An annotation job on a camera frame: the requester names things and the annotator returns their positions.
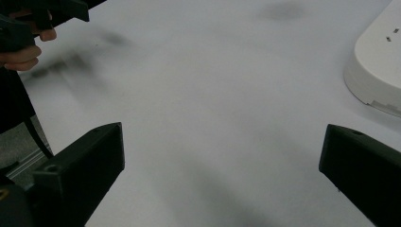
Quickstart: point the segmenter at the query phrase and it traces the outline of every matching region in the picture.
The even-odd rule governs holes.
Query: white table surface
[[[56,152],[121,121],[87,227],[373,226],[318,170],[327,124],[401,150],[342,71],[390,0],[109,0],[22,77]]]

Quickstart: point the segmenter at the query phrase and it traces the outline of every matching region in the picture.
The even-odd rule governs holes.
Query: finger
[[[41,54],[41,48],[37,45],[31,45],[17,52],[0,53],[0,62],[22,63],[35,59]]]
[[[22,62],[22,63],[6,63],[4,65],[5,68],[8,70],[14,70],[14,71],[27,71],[36,64],[38,64],[39,60],[37,58],[32,59],[30,61]]]
[[[28,16],[30,14],[32,14],[32,10],[31,9],[23,9],[21,11],[10,13],[9,17],[12,18],[12,19],[15,19],[15,18],[18,18],[18,17]]]
[[[44,30],[39,34],[43,42],[56,40],[57,33],[55,29]]]

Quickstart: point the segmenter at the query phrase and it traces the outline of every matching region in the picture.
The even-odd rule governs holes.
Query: screw hole
[[[51,166],[47,166],[44,170],[47,172],[57,172],[60,170],[60,167],[57,165],[51,165]]]

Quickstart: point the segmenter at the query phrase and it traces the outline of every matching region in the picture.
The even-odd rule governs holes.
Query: human hand
[[[17,19],[19,17],[27,16],[31,13],[29,9],[12,13],[9,17]],[[55,29],[39,30],[34,22],[27,22],[33,34],[38,34],[43,42],[52,41],[57,38]],[[37,45],[27,46],[26,48],[16,51],[0,53],[0,62],[8,70],[27,71],[35,66],[39,61],[38,57],[42,54],[41,48]]]

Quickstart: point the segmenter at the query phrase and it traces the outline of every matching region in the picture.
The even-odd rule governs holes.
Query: white plastic device
[[[344,70],[363,103],[401,117],[401,0],[393,0],[357,39]]]

